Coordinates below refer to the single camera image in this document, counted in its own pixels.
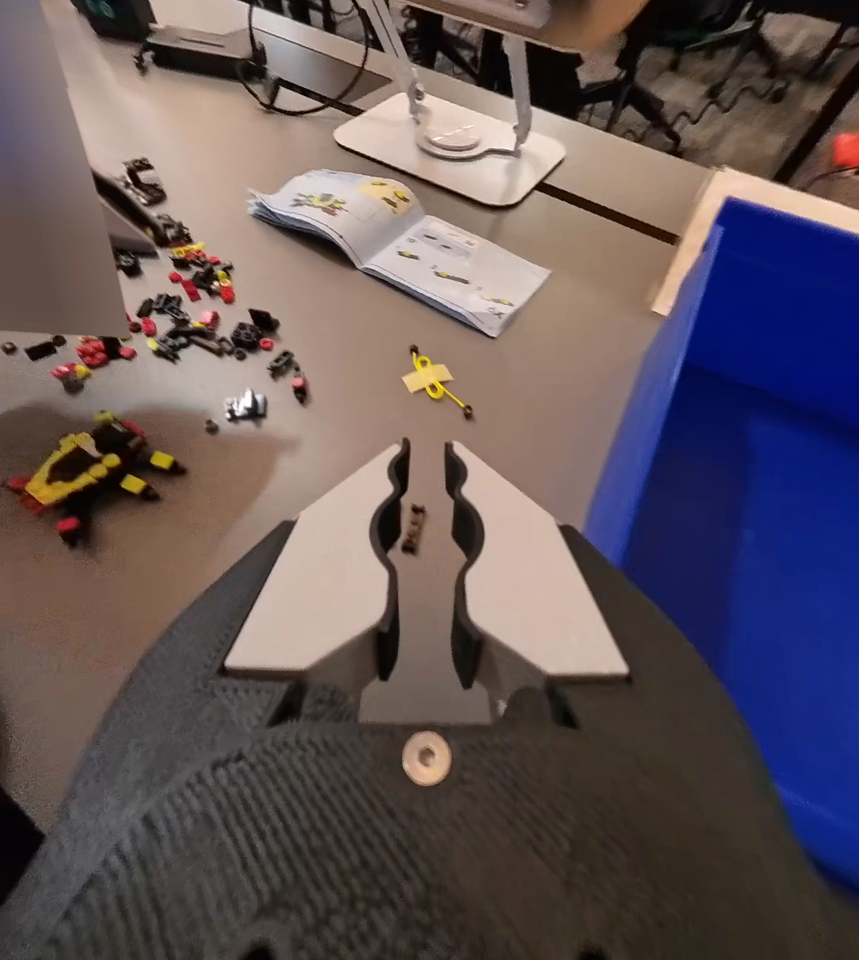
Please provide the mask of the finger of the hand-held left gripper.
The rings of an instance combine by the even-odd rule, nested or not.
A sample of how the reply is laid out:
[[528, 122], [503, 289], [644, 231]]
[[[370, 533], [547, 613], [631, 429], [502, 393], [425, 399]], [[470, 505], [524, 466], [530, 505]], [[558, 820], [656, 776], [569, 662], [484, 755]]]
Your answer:
[[90, 174], [114, 250], [155, 255], [192, 243], [185, 224], [157, 210], [145, 191], [125, 176], [113, 177], [99, 169], [91, 169]]

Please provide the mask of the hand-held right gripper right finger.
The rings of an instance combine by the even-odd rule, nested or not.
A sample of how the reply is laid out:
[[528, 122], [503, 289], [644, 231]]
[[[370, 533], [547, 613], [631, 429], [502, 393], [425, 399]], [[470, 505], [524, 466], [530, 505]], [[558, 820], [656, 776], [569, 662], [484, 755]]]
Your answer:
[[519, 690], [620, 683], [630, 668], [567, 540], [574, 528], [466, 445], [444, 448], [457, 573], [450, 656], [462, 690], [493, 703]]

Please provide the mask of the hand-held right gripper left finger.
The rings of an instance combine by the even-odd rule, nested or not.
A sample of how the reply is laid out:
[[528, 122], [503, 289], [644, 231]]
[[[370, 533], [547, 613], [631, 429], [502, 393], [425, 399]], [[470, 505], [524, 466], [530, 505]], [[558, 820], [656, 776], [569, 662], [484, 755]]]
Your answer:
[[224, 672], [345, 693], [386, 681], [399, 642], [398, 575], [412, 448], [392, 442], [284, 526], [279, 556], [223, 660]]

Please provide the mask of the pile of lego pieces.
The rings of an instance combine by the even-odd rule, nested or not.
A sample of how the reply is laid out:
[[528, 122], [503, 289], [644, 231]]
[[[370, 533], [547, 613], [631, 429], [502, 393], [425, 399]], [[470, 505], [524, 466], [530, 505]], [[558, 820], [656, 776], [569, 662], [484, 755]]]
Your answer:
[[3, 342], [6, 356], [23, 355], [29, 361], [54, 361], [48, 374], [68, 394], [81, 393], [92, 376], [112, 364], [133, 363], [144, 353], [176, 365], [196, 348], [215, 357], [243, 362], [255, 354], [272, 354], [279, 320], [266, 310], [249, 308], [243, 319], [225, 318], [219, 306], [236, 304], [235, 265], [211, 254], [194, 240], [180, 220], [156, 215], [163, 246], [148, 252], [118, 248], [116, 269], [129, 279], [144, 273], [144, 262], [161, 256], [170, 266], [167, 287], [146, 296], [126, 315], [126, 335], [79, 336], [73, 347], [62, 335], [27, 346]]

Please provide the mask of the yellow black red lego model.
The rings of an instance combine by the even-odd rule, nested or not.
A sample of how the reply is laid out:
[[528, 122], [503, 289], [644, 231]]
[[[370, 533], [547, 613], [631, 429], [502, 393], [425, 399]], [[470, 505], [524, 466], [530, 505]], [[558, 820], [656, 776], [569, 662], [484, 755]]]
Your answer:
[[109, 411], [99, 412], [87, 430], [60, 438], [30, 474], [2, 483], [33, 516], [51, 517], [69, 549], [87, 544], [97, 506], [117, 494], [155, 502], [161, 496], [143, 470], [183, 476], [187, 468], [152, 446], [135, 423]]

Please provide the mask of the black round lego stand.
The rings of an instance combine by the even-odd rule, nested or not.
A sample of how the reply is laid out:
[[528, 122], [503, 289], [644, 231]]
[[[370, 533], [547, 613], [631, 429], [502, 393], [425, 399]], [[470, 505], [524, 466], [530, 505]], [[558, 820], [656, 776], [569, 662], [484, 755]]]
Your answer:
[[146, 156], [125, 160], [122, 170], [121, 184], [144, 207], [156, 208], [168, 200], [169, 195], [159, 173]]

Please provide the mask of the lego instruction booklet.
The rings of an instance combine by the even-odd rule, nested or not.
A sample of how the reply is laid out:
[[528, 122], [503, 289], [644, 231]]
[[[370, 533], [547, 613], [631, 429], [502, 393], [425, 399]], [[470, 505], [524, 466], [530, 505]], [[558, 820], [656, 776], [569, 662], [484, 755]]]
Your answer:
[[409, 186], [383, 175], [311, 170], [271, 194], [251, 189], [247, 210], [331, 243], [364, 275], [491, 339], [552, 274], [427, 214]]

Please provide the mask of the black power adapter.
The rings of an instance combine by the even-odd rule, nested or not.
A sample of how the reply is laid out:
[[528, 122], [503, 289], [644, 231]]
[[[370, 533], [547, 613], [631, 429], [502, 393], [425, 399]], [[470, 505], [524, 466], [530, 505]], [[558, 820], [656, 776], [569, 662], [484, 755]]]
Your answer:
[[216, 33], [152, 25], [135, 55], [135, 65], [142, 74], [149, 66], [157, 66], [228, 81], [262, 81], [267, 76], [265, 64], [254, 58], [254, 42], [245, 28]]

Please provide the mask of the black box teal light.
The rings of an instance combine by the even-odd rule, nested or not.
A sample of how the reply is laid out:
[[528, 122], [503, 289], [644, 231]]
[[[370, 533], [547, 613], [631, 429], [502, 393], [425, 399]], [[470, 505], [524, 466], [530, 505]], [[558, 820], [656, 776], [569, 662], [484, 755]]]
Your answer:
[[71, 1], [101, 38], [142, 42], [156, 22], [150, 1]]

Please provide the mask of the yellow tape strip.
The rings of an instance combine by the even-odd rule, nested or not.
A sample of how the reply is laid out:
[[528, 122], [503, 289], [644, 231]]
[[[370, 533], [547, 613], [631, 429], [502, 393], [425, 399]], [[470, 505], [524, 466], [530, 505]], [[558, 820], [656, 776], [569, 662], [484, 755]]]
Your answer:
[[453, 380], [447, 366], [443, 364], [416, 364], [411, 373], [402, 378], [403, 385], [411, 394], [426, 393], [432, 399], [438, 400], [448, 394], [445, 384]]

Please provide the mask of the blue plastic bin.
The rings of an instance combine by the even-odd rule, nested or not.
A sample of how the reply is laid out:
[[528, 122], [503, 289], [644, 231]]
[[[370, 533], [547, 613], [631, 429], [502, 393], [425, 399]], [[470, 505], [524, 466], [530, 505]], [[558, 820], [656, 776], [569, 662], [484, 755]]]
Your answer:
[[681, 629], [806, 852], [859, 893], [859, 236], [729, 198], [585, 538]]

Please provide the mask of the silver monitor stand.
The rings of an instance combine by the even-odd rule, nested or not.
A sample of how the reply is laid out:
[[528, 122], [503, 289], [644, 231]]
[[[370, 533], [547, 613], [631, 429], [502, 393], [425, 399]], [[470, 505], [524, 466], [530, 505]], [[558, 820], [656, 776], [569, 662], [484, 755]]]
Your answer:
[[333, 134], [343, 149], [492, 209], [514, 207], [564, 162], [556, 138], [532, 131], [527, 42], [551, 18], [550, 2], [423, 2], [433, 12], [501, 35], [516, 117], [502, 121], [427, 93], [384, 1], [360, 8], [393, 58], [399, 92]]

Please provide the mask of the black table leg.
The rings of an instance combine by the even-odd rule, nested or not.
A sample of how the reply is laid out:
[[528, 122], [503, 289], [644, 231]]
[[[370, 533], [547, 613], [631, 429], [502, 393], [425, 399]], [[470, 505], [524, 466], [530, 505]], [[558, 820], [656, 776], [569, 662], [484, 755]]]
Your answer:
[[818, 114], [804, 131], [797, 144], [787, 154], [771, 176], [778, 185], [789, 185], [800, 168], [816, 150], [820, 141], [830, 132], [844, 109], [859, 92], [859, 58], [853, 62]]

